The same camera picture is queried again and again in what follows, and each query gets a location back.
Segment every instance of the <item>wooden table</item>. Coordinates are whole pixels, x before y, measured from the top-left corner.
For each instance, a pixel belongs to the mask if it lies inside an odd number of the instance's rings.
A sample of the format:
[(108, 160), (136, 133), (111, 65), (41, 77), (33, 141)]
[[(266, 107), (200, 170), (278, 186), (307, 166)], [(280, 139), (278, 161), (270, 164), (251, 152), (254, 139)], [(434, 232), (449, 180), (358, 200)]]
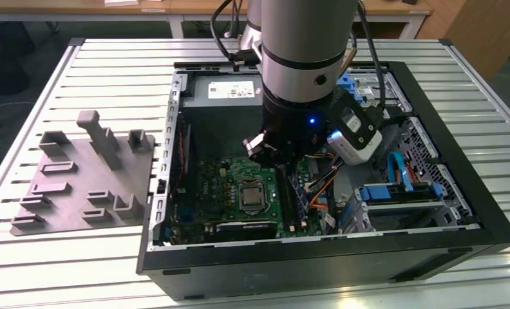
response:
[[(103, 0), (0, 0), (0, 21), (167, 21), (172, 37), (184, 37), (183, 21), (208, 21), (222, 0), (140, 0), (139, 5), (104, 7)], [(405, 23), (401, 39), (414, 39), (431, 7), (425, 0), (407, 5), (399, 0), (365, 0), (371, 23)], [(240, 19), (246, 20), (247, 0)], [(227, 8), (219, 20), (230, 20)]]
[[(240, 14), (247, 13), (247, 1), (244, 0)], [(171, 0), (169, 23), (172, 37), (183, 38), (180, 23), (183, 21), (208, 21), (222, 0)], [(371, 23), (405, 23), (399, 39), (414, 39), (425, 17), (431, 14), (433, 9), (425, 0), (419, 0), (417, 5), (407, 5), (399, 0), (365, 0), (367, 20)], [(232, 13), (228, 6), (218, 20), (230, 20)]]

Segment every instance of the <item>sticker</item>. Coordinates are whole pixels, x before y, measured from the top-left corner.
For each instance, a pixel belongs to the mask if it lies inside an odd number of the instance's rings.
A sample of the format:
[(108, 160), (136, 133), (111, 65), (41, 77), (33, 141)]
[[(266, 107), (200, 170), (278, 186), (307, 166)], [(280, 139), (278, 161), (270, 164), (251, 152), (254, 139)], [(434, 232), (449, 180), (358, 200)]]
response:
[(330, 224), (330, 227), (335, 227), (335, 219), (332, 216), (330, 216), (330, 214), (326, 214), (326, 222), (327, 224)]
[(373, 94), (374, 94), (374, 92), (373, 92), (373, 90), (371, 90), (370, 87), (366, 87), (366, 88), (358, 88), (358, 93), (359, 93), (361, 95), (373, 95)]
[(347, 121), (347, 127), (349, 129), (357, 133), (358, 132), (358, 129), (359, 127), (362, 127), (362, 122), (359, 121), (359, 118), (353, 115), (353, 117), (350, 117), (349, 121)]
[(208, 98), (254, 98), (254, 82), (212, 82)]
[(143, 13), (165, 13), (163, 8), (143, 8), (140, 11)]

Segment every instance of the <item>blue led light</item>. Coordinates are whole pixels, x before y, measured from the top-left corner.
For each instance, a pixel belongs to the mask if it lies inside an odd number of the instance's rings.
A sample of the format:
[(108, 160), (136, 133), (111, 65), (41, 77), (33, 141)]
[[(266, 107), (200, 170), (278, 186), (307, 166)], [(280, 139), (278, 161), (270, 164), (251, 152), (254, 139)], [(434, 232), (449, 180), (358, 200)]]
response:
[(340, 134), (340, 131), (339, 130), (335, 130), (332, 133), (331, 133), (331, 138), (340, 138), (343, 135)]

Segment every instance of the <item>slotted metal table surface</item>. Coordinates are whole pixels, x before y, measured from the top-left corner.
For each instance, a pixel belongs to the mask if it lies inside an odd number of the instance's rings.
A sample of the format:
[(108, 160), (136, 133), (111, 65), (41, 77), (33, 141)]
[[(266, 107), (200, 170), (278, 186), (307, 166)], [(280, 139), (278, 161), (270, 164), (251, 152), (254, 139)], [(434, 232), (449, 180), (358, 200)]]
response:
[[(227, 41), (235, 48), (234, 41)], [(377, 41), (381, 60), (406, 62), (510, 220), (510, 111), (455, 48)], [(161, 140), (176, 61), (223, 61), (210, 39), (88, 39), (71, 46), (0, 167), (0, 307), (152, 308), (176, 303), (135, 273), (141, 227), (14, 237), (9, 221), (41, 158), (45, 131), (85, 138), (76, 117), (96, 109), (116, 135)], [(370, 60), (362, 42), (359, 61)], [(155, 148), (155, 158), (163, 147)], [(467, 308), (510, 304), (510, 248), (425, 282), (355, 286), (180, 303), (211, 307)]]

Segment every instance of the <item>robotic arm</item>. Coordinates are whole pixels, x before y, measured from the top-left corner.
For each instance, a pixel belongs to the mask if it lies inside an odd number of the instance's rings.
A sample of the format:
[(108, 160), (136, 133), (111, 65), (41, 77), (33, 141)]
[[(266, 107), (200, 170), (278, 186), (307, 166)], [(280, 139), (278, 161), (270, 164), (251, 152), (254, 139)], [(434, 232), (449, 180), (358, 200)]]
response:
[(379, 145), (379, 111), (363, 110), (335, 85), (357, 10), (358, 0), (250, 1), (242, 48), (262, 30), (263, 125), (244, 148), (263, 167), (295, 170), (327, 142), (347, 164), (359, 164)]

